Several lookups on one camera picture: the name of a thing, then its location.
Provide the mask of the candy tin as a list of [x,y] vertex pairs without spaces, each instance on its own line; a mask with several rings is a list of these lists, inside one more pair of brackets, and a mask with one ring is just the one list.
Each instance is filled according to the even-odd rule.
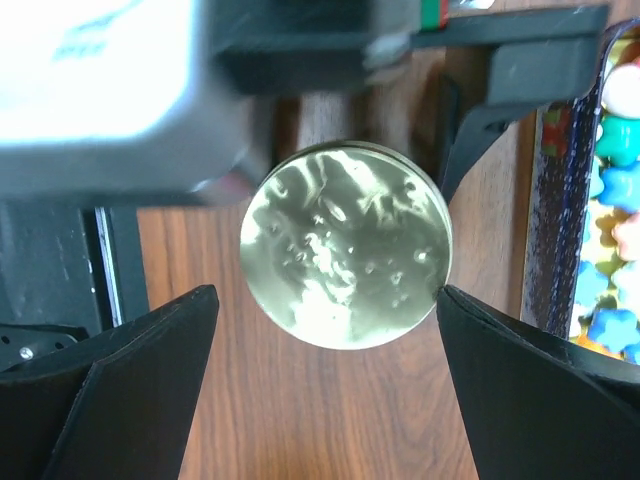
[[583,97],[536,116],[523,321],[639,362],[639,20],[609,27]]

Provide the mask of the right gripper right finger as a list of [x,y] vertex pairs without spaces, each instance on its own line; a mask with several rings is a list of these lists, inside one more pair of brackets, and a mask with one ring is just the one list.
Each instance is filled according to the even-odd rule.
[[482,479],[636,479],[639,368],[445,286],[437,321]]

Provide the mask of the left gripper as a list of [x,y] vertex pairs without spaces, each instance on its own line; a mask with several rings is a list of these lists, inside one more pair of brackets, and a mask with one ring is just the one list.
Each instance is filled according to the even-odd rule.
[[220,102],[359,90],[397,77],[411,54],[468,48],[466,80],[440,75],[437,186],[446,203],[508,127],[535,104],[589,87],[609,8],[576,5],[448,17],[430,1],[213,1],[209,88]]

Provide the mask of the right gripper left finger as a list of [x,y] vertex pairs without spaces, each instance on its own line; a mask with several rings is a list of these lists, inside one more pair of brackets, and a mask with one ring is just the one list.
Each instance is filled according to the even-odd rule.
[[202,285],[2,373],[2,478],[177,478],[218,310]]

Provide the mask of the gold jar lid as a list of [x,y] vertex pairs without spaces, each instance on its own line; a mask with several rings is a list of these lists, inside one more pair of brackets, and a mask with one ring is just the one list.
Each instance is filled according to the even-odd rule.
[[343,140],[297,152],[262,182],[239,240],[263,312],[332,350],[392,342],[436,306],[453,263],[453,226],[434,181],[379,144]]

